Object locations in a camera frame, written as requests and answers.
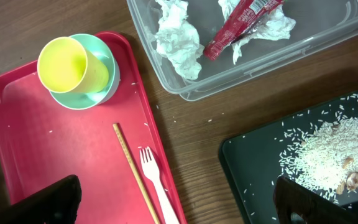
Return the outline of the red snack wrapper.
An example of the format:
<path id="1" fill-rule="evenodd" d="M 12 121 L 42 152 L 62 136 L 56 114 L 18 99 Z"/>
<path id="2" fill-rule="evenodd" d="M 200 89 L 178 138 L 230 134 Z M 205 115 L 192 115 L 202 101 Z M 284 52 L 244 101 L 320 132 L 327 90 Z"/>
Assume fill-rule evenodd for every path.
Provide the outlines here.
<path id="1" fill-rule="evenodd" d="M 264 15 L 283 3 L 284 0 L 240 0 L 222 28 L 204 48 L 203 54 L 210 60 L 216 60 L 228 45 L 239 40 L 240 36 L 250 31 Z"/>

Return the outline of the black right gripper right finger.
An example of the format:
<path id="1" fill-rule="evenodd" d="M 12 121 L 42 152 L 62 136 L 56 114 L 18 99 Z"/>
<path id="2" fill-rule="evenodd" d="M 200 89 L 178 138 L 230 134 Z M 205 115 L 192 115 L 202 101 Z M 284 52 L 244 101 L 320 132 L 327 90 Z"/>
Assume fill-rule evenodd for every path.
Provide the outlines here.
<path id="1" fill-rule="evenodd" d="M 280 223 L 358 223 L 358 202 L 352 208 L 333 204 L 294 181 L 279 177 L 273 202 Z"/>

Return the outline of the yellow plastic cup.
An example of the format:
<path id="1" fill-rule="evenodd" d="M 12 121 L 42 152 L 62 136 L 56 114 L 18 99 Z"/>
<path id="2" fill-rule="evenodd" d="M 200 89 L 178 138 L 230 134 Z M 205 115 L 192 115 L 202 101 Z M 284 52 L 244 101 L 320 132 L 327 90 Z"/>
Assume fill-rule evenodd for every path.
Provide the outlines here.
<path id="1" fill-rule="evenodd" d="M 109 80 L 105 64 L 72 37 L 58 37 L 42 49 L 37 73 L 54 93 L 97 93 Z"/>

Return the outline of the rice and nut scraps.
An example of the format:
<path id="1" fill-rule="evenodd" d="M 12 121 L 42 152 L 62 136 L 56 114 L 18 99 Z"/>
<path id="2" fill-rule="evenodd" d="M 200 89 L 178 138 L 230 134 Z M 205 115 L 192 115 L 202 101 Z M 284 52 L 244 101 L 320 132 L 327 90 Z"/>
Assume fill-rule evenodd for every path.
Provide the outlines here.
<path id="1" fill-rule="evenodd" d="M 358 118 L 324 122 L 314 133 L 301 132 L 279 154 L 280 175 L 322 198 L 358 189 Z"/>

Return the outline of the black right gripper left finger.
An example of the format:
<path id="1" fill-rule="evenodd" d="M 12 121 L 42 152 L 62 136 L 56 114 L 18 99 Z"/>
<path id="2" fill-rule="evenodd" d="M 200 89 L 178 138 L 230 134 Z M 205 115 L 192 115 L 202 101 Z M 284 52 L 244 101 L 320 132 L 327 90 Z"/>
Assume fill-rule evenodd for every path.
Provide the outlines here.
<path id="1" fill-rule="evenodd" d="M 0 212 L 0 224 L 74 224 L 81 196 L 79 178 L 69 175 Z"/>

